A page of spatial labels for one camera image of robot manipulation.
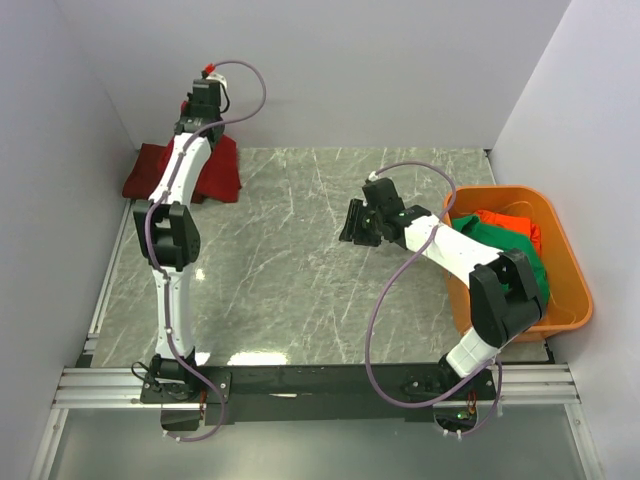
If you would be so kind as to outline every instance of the metal frame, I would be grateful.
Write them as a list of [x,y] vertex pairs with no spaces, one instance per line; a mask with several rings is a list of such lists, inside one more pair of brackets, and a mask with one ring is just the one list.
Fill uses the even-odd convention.
[[593,443],[582,405],[565,405],[564,408],[567,412],[571,433],[573,433],[573,440],[576,443],[586,479],[604,480],[606,478],[604,469],[602,468],[602,463],[600,463],[596,446]]
[[84,348],[82,349],[83,355],[91,355],[96,351],[96,346],[98,345],[98,333],[90,333],[87,335],[87,339],[84,342]]
[[132,205],[133,202],[131,200],[127,200],[122,212],[122,219],[120,220],[120,227],[118,228],[118,236],[116,237],[116,241],[113,245],[111,258],[109,259],[109,265],[107,266],[107,272],[105,273],[102,287],[100,288],[100,295],[98,295],[98,301],[96,302],[96,308],[93,312],[93,318],[91,319],[91,325],[89,327],[89,335],[97,335],[100,333],[100,329],[102,328],[105,308],[108,304],[111,289],[113,287],[113,271],[114,267],[118,263],[118,259],[120,258],[120,253],[122,251],[122,237],[129,219],[129,212],[131,211]]
[[47,480],[49,478],[68,414],[69,410],[66,408],[52,409],[49,413],[47,426],[44,429],[36,458],[31,467],[29,480]]
[[[492,367],[494,380],[497,371]],[[197,410],[199,405],[142,404],[142,381],[128,368],[66,368],[53,401],[53,409],[71,408],[163,408]],[[580,399],[567,365],[505,365],[502,395],[503,405],[566,405],[579,404]],[[490,405],[490,401],[478,402]],[[445,401],[440,406],[461,406],[465,402]]]

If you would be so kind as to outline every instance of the orange cloth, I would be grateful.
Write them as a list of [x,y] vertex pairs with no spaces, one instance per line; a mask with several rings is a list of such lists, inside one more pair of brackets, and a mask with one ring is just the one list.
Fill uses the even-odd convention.
[[523,234],[531,240],[536,253],[541,255],[540,227],[533,223],[531,219],[527,217],[502,215],[501,213],[495,213],[489,210],[476,210],[474,214],[480,218],[482,223],[488,223],[489,225],[495,225],[496,227]]

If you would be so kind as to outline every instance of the red cloth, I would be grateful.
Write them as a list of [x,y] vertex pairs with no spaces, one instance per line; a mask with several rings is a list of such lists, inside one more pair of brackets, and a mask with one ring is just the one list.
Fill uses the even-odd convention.
[[[149,198],[167,168],[172,151],[173,139],[166,147],[143,143],[136,164],[122,189],[122,196]],[[235,203],[241,188],[236,142],[223,135],[200,172],[191,201],[202,203],[205,197],[209,197]]]
[[503,215],[501,213],[491,212],[489,210],[476,210],[475,215],[480,218],[482,223],[488,223],[501,227],[512,232],[518,232],[528,237],[533,244],[533,248],[538,255],[541,255],[542,239],[540,235],[540,227],[533,223],[527,217],[513,217],[511,215]]

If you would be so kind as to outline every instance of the green cloth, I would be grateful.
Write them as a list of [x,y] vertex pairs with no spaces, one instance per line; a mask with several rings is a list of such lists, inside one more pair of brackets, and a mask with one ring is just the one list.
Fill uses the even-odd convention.
[[488,247],[500,250],[511,250],[512,248],[522,250],[529,258],[529,263],[531,263],[533,275],[542,294],[542,301],[544,305],[547,304],[550,296],[547,272],[528,237],[495,225],[482,223],[477,215],[455,218],[451,223],[454,230]]

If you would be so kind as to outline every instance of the white wall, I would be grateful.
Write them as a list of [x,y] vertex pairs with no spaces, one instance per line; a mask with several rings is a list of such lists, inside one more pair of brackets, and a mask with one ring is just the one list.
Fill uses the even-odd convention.
[[50,0],[0,14],[0,476],[26,478],[82,350],[133,147]]
[[[56,1],[136,145],[167,142],[191,80],[232,57],[269,87],[260,116],[228,129],[244,146],[485,148],[569,3]],[[247,112],[256,80],[224,73]]]
[[638,2],[573,0],[491,156],[500,183],[550,197],[592,291],[591,323],[553,348],[610,479],[640,468],[638,52]]

